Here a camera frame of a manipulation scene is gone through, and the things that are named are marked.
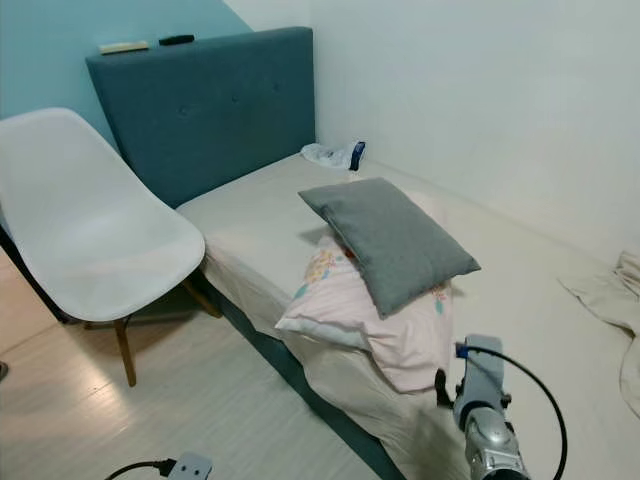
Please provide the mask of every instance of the black cable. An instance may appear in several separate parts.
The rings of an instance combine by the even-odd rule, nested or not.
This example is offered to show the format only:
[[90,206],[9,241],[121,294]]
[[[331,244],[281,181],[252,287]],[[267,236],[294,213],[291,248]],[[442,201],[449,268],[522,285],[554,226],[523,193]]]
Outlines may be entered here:
[[[536,384],[542,389],[542,391],[545,393],[545,395],[547,396],[547,398],[551,402],[551,405],[553,405],[553,409],[555,410],[556,416],[558,417],[558,424],[560,425],[560,436],[562,437],[562,453],[560,455],[560,464],[558,465],[558,469],[556,470],[556,474],[553,476],[553,480],[560,480],[560,477],[562,477],[562,474],[564,472],[564,467],[565,467],[565,465],[567,463],[567,446],[568,446],[567,428],[566,428],[566,426],[564,424],[564,418],[562,417],[562,412],[560,412],[560,407],[558,406],[558,402],[556,402],[556,399],[553,398],[553,395],[551,394],[549,389],[546,387],[546,385],[544,383],[542,383],[542,380],[540,380],[538,377],[536,377],[533,374],[533,372],[531,372],[527,367],[525,367],[521,363],[517,362],[516,360],[508,357],[507,355],[505,355],[503,353],[496,352],[495,350],[491,350],[489,348],[475,347],[473,345],[466,345],[466,344],[460,344],[459,347],[463,351],[466,350],[466,351],[474,351],[474,352],[486,353],[488,355],[493,355],[494,357],[501,358],[505,362],[510,363],[514,367],[519,368],[524,373],[526,373],[531,378],[531,380],[536,382]],[[459,356],[464,356],[464,358],[468,358],[467,355],[464,355],[464,353],[463,353],[463,355],[459,355]]]
[[8,373],[9,373],[9,365],[4,363],[3,361],[0,361],[0,381],[2,381],[4,377],[7,376]]
[[153,460],[150,462],[132,463],[131,465],[127,465],[126,467],[122,467],[116,470],[107,478],[105,478],[105,480],[113,480],[114,478],[119,477],[120,475],[122,475],[125,472],[128,472],[129,470],[134,470],[136,468],[144,468],[144,467],[157,468],[158,470],[160,470],[160,475],[162,475],[163,477],[168,477],[169,473],[171,473],[171,469],[174,467],[175,464],[176,464],[176,461],[173,460],[172,458],[167,458],[166,460]]

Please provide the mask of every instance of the wooden chair leg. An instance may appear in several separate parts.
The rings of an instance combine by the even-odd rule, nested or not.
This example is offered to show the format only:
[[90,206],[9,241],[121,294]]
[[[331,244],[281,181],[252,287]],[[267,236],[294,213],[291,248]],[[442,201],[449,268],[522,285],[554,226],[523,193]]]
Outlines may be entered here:
[[214,304],[212,304],[206,296],[200,293],[196,289],[196,287],[193,286],[191,280],[186,278],[182,281],[182,286],[187,290],[187,292],[189,292],[189,295],[191,295],[193,299],[200,304],[205,312],[215,318],[222,317],[222,313],[220,313],[220,310],[218,310],[218,308]]
[[116,337],[118,338],[118,346],[120,347],[120,354],[122,355],[124,370],[127,373],[127,381],[129,382],[129,386],[133,387],[136,384],[136,370],[133,366],[131,351],[129,350],[127,326],[125,325],[125,321],[123,319],[114,320],[113,326],[116,329]]

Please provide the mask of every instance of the white wall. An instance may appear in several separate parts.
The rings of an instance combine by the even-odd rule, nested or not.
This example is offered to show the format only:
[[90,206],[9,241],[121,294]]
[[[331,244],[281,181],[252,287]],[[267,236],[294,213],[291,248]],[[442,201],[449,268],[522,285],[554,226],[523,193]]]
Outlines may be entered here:
[[640,4],[310,0],[318,132],[612,262],[640,251]]
[[308,26],[309,0],[226,0],[253,30]]

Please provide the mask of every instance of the gray pillow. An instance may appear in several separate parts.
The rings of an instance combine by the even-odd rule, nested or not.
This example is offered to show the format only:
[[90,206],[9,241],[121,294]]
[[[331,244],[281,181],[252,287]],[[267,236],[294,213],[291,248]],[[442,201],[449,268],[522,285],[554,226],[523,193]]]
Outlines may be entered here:
[[299,195],[353,251],[381,317],[456,275],[480,270],[435,220],[382,178]]

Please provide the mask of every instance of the teal upholstered headboard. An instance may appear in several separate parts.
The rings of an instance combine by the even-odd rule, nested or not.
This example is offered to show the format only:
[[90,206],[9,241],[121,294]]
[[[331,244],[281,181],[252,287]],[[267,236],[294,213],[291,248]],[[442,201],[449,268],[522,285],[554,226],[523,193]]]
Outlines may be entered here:
[[315,141],[308,28],[98,56],[87,64],[120,153],[172,207]]

